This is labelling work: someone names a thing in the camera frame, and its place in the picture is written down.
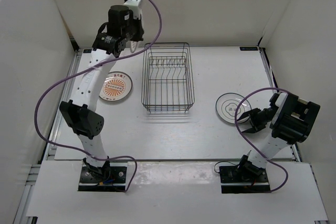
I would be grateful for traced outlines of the white plate teal rim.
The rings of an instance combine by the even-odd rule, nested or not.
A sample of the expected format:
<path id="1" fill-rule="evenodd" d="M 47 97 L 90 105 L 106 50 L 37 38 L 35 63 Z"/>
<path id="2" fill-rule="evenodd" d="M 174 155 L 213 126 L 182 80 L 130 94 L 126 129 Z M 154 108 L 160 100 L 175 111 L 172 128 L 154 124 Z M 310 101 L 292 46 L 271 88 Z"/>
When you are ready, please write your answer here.
<path id="1" fill-rule="evenodd" d="M 216 113 L 217 115 L 228 124 L 235 124 L 235 113 L 237 106 L 244 97 L 238 93 L 224 93 L 216 100 Z M 239 118 L 244 112 L 251 110 L 251 105 L 246 100 L 238 109 L 237 118 Z M 238 123 L 245 123 L 248 121 L 248 117 L 244 118 Z"/>

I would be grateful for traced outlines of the red-patterned plate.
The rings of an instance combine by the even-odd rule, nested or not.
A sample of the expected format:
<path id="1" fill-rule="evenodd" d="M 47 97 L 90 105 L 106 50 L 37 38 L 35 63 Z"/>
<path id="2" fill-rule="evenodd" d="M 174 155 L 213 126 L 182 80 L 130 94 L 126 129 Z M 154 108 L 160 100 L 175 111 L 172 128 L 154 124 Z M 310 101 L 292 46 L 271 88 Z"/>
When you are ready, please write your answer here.
<path id="1" fill-rule="evenodd" d="M 99 98 L 106 102 L 118 102 L 128 97 L 133 88 L 131 77 L 121 71 L 109 72 Z"/>
<path id="2" fill-rule="evenodd" d="M 136 52 L 138 47 L 138 42 L 137 41 L 130 41 L 130 52 L 133 54 Z"/>

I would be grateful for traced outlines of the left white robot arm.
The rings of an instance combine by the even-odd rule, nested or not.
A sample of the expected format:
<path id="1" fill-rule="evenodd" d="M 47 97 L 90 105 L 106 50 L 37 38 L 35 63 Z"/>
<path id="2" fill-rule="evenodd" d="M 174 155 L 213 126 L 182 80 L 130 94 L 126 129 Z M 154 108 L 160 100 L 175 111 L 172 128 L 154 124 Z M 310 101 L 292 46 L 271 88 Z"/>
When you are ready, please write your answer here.
<path id="1" fill-rule="evenodd" d="M 124 0 L 112 5 L 108 21 L 100 26 L 92 45 L 89 68 L 68 102 L 62 101 L 60 111 L 67 125 L 79 137 L 87 152 L 83 160 L 90 175 L 98 182 L 110 176 L 110 163 L 100 137 L 104 118 L 96 113 L 99 94 L 115 59 L 128 41 L 142 41 L 142 0 Z"/>

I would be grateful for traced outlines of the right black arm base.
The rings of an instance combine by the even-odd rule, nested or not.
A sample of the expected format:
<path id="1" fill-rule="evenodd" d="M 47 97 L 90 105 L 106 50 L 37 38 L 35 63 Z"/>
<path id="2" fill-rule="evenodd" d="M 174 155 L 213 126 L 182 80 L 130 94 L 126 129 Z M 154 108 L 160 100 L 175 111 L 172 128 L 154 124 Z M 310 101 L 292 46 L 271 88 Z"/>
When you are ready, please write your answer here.
<path id="1" fill-rule="evenodd" d="M 254 194 L 270 191 L 265 170 L 260 175 L 239 169 L 237 165 L 221 165 L 214 168 L 220 177 L 222 194 Z"/>

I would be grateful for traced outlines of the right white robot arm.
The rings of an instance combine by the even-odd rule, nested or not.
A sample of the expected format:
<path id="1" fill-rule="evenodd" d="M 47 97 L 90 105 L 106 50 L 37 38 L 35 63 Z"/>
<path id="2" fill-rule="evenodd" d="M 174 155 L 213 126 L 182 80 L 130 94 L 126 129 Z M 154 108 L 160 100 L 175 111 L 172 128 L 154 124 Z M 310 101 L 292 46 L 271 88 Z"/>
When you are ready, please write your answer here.
<path id="1" fill-rule="evenodd" d="M 267 161 L 288 145 L 304 142 L 316 121 L 320 105 L 307 102 L 291 93 L 277 92 L 270 99 L 270 106 L 263 110 L 256 108 L 244 112 L 237 119 L 249 118 L 251 128 L 244 133 L 254 134 L 270 124 L 270 134 L 253 148 L 248 155 L 243 155 L 236 177 L 247 182 L 260 176 L 266 168 Z"/>

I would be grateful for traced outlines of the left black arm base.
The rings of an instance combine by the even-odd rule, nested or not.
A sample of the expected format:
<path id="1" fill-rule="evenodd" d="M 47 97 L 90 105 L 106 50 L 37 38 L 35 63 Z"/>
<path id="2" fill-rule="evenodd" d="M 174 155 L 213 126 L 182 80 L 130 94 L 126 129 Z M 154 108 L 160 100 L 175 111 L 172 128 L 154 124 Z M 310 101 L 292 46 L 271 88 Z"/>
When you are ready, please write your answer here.
<path id="1" fill-rule="evenodd" d="M 82 165 L 78 191 L 86 192 L 123 192 L 126 189 L 126 163 L 110 163 L 104 175 L 92 175 L 86 165 Z"/>

